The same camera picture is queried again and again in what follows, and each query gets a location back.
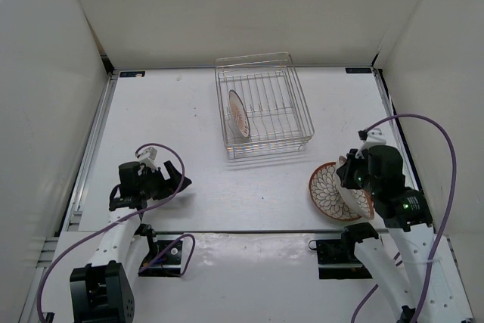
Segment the white plate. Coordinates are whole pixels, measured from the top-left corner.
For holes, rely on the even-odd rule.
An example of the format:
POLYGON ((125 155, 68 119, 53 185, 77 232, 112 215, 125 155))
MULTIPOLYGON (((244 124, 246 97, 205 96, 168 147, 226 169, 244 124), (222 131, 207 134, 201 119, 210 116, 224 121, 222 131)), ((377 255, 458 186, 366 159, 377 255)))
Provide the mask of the white plate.
POLYGON ((341 178, 336 172, 334 173, 334 181, 343 202, 351 211, 367 220, 374 219, 374 205, 366 191, 344 188, 341 178))

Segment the flower patterned plate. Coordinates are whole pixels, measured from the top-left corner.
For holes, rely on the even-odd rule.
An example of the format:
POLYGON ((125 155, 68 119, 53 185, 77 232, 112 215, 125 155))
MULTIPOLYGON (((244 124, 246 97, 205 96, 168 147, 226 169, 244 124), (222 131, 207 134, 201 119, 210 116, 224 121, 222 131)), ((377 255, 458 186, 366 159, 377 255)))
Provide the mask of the flower patterned plate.
POLYGON ((311 201, 320 212, 331 219, 341 222, 364 219, 345 205, 336 189, 334 173, 343 161, 345 161, 345 158, 340 157, 337 162, 325 163, 312 173, 309 179, 311 201))

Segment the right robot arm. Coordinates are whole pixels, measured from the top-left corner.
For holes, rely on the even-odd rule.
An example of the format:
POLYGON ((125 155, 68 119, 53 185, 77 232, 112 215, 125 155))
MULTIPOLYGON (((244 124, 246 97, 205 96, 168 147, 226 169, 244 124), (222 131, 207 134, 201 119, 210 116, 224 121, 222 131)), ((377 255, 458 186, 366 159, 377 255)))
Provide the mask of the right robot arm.
POLYGON ((403 159, 388 145, 352 149, 337 168, 340 184, 365 191, 396 245, 403 268, 367 222, 345 228, 340 255, 360 261, 385 296, 394 322, 467 322, 437 256, 437 236, 424 196, 405 184, 403 159))

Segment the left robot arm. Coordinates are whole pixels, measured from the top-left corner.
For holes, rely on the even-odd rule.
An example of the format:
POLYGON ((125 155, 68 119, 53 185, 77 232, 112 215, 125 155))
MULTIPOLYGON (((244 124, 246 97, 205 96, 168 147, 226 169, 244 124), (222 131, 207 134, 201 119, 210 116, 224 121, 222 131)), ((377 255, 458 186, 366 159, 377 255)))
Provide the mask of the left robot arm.
POLYGON ((109 196, 110 229, 102 232, 86 265, 70 275, 74 321, 132 322, 133 280, 180 252, 179 238, 162 246, 151 225, 142 221, 149 200, 165 200, 191 184, 172 162, 166 161, 163 167, 167 178, 149 161, 119 165, 119 184, 109 196))

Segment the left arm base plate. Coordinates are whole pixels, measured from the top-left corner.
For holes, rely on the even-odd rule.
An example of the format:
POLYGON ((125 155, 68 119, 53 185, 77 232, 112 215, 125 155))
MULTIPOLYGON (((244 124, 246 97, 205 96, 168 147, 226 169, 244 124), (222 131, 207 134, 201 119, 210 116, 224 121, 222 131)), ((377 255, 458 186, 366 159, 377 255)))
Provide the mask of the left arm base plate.
POLYGON ((138 275, 140 277, 180 278, 182 272, 183 240, 157 238, 145 258, 138 275))

